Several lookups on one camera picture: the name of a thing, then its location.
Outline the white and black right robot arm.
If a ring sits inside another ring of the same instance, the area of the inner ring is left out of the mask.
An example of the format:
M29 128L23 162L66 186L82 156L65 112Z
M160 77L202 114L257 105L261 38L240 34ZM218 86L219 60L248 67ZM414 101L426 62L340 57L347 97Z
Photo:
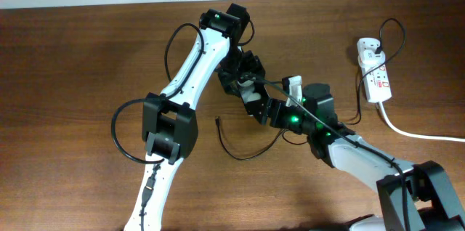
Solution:
M260 123L304 134L313 155L375 191L381 216L368 215L343 230L463 230L464 208L443 167L434 161L413 163L369 145L339 123L327 84L300 86L297 97L273 99L262 81L246 82L239 92Z

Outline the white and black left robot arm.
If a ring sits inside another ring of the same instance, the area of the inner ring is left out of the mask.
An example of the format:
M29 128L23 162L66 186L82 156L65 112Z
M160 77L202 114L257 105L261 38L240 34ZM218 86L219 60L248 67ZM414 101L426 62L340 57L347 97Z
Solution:
M159 95L140 102L145 172L125 230L160 230L163 208L174 176L198 137L195 109L214 72L226 87L238 78L245 53L240 38L250 24L245 7L231 4L226 12L203 13L194 27L197 37L178 73Z

